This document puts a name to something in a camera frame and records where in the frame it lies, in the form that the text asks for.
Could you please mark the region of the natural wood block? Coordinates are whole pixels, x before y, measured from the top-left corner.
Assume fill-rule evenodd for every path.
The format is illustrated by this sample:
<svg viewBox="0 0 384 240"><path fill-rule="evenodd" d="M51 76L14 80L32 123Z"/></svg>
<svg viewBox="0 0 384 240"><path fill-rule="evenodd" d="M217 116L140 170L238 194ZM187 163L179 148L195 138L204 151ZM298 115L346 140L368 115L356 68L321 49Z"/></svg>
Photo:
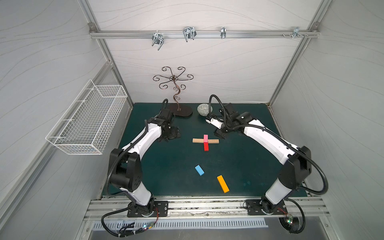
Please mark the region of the natural wood block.
<svg viewBox="0 0 384 240"><path fill-rule="evenodd" d="M213 139L213 140L208 140L209 144L219 144L220 140L219 139Z"/></svg>
<svg viewBox="0 0 384 240"><path fill-rule="evenodd" d="M203 144L204 139L193 139L193 143Z"/></svg>

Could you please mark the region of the red block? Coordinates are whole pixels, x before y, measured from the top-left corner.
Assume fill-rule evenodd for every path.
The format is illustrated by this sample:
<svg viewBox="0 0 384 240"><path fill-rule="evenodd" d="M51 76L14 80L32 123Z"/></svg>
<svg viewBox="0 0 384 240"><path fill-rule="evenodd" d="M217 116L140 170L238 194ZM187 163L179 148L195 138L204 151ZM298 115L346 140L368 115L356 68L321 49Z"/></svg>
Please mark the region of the red block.
<svg viewBox="0 0 384 240"><path fill-rule="evenodd" d="M209 151L209 143L206 142L206 143L203 143L203 144L204 144L204 151L208 152Z"/></svg>

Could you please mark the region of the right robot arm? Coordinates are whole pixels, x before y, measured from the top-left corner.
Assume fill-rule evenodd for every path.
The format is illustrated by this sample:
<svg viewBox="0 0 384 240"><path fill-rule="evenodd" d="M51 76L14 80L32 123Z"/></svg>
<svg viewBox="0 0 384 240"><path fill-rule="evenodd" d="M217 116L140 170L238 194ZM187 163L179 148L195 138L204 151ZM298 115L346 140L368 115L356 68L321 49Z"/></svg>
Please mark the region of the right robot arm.
<svg viewBox="0 0 384 240"><path fill-rule="evenodd" d="M277 179L259 203L264 214L272 215L283 199L298 189L311 174L312 164L305 158L311 156L311 151L307 147L299 148L285 142L250 113L239 114L232 104L220 108L221 119L212 114L211 105L207 106L207 111L206 122L217 128L216 136L224 139L227 133L239 131L268 150L282 165Z"/></svg>

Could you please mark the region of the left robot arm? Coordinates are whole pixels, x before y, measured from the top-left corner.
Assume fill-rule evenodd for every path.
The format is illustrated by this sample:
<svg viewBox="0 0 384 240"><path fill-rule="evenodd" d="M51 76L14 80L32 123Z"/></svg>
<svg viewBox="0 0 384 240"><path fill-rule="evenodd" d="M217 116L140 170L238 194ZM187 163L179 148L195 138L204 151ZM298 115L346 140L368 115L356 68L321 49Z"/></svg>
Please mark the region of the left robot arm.
<svg viewBox="0 0 384 240"><path fill-rule="evenodd" d="M143 217L153 214L155 198L143 183L142 158L156 140L169 141L180 137L179 128L172 126L173 117L171 110L161 109L158 115L145 120L144 129L131 142L110 153L105 194L111 195L110 185L120 189Z"/></svg>

